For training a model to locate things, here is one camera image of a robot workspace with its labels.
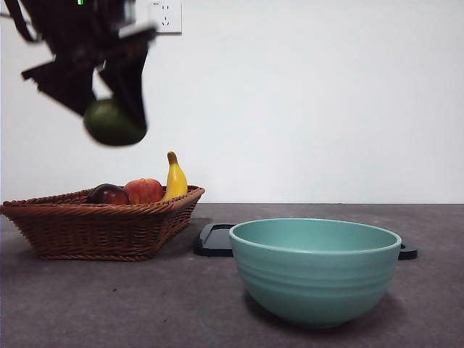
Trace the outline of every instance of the wicker basket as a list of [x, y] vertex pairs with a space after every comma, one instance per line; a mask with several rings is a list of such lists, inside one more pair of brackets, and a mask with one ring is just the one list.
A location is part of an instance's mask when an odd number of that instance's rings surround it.
[[4, 202], [7, 216], [44, 260], [151, 259], [190, 222], [204, 189], [154, 204], [86, 204], [91, 189]]

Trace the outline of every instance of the bowl rim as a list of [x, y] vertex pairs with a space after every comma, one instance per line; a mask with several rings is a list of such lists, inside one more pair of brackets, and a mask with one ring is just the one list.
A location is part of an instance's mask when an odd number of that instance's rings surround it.
[[[373, 248], [373, 249], [361, 249], [361, 250], [340, 250], [340, 251], [334, 251], [334, 250], [306, 250], [306, 249], [290, 249], [290, 248], [283, 248], [282, 246], [271, 246], [267, 244], [260, 244], [260, 243], [255, 243], [253, 241], [247, 241], [246, 239], [240, 238], [235, 234], [235, 230], [237, 228], [242, 227], [243, 225], [249, 225], [250, 223], [258, 223], [258, 222], [263, 222], [263, 221], [275, 221], [275, 220], [309, 220], [309, 221], [327, 221], [327, 222], [335, 222], [335, 223], [345, 223], [348, 225], [358, 225], [358, 226], [363, 226], [363, 227], [369, 227], [373, 228], [382, 232], [385, 232], [391, 236], [393, 236], [396, 241], [393, 244], [383, 246], [381, 248]], [[243, 223], [238, 223], [231, 227], [229, 230], [229, 236], [232, 239], [235, 239], [236, 241], [243, 243], [243, 244], [248, 244], [252, 247], [257, 247], [261, 249], [267, 249], [267, 250], [273, 250], [273, 251], [279, 251], [279, 252], [290, 252], [290, 253], [295, 253], [295, 254], [330, 254], [330, 255], [356, 255], [356, 254], [369, 254], [372, 252], [381, 252], [384, 250], [389, 250], [389, 249], [396, 249], [401, 247], [401, 237], [398, 236], [395, 232], [392, 232], [390, 230], [387, 230], [382, 227], [374, 226], [374, 225], [368, 225], [366, 223], [356, 223], [353, 221], [345, 221], [345, 220], [334, 220], [334, 219], [323, 219], [323, 218], [316, 218], [316, 217], [275, 217], [275, 218], [269, 218], [269, 219], [258, 219], [258, 220], [250, 220], [250, 221], [244, 221]]]

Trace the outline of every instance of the tabletop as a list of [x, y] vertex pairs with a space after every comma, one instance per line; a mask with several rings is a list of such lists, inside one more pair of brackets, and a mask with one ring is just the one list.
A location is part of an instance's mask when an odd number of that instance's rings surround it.
[[[326, 330], [293, 326], [244, 289], [232, 257], [194, 254], [210, 223], [330, 218], [387, 228], [418, 248], [382, 300]], [[1, 219], [2, 348], [464, 347], [464, 204], [202, 204], [143, 262], [40, 260]]]

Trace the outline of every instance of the teal bowl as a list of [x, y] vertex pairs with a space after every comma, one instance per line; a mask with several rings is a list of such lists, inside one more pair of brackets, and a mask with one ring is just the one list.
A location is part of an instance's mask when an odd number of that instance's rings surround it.
[[249, 221], [229, 236], [249, 294], [278, 317], [311, 328], [339, 326], [377, 305], [401, 249], [391, 231], [338, 220]]

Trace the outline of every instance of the banana stem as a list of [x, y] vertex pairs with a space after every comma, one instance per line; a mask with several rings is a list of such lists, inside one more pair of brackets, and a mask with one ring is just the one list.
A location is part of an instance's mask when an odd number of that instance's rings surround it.
[[175, 155], [174, 152], [169, 151], [167, 153], [167, 160], [169, 161], [170, 165], [174, 165], [175, 163], [177, 163], [177, 156]]

